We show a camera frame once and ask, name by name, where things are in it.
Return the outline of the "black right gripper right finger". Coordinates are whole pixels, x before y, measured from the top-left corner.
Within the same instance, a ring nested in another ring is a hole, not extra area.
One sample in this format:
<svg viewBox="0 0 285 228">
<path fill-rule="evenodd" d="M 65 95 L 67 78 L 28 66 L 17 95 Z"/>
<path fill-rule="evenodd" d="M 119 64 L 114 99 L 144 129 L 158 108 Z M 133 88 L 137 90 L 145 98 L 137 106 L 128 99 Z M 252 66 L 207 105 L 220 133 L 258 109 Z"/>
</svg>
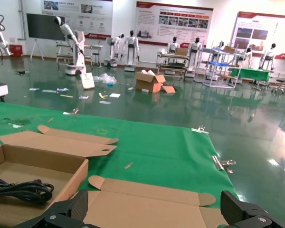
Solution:
<svg viewBox="0 0 285 228">
<path fill-rule="evenodd" d="M 229 228 L 274 228 L 268 213 L 256 204 L 238 200 L 225 190 L 220 195 L 220 211 Z"/>
</svg>

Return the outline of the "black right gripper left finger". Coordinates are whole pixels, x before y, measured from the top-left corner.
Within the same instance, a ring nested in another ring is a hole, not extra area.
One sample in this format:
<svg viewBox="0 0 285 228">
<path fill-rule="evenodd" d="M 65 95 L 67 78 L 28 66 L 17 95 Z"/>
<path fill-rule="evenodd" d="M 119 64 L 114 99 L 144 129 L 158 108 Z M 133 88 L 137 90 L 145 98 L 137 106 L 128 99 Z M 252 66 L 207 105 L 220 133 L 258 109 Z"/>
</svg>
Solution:
<svg viewBox="0 0 285 228">
<path fill-rule="evenodd" d="M 52 204 L 42 215 L 16 225 L 16 228 L 86 228 L 88 191 L 80 190 L 73 198 Z"/>
</svg>

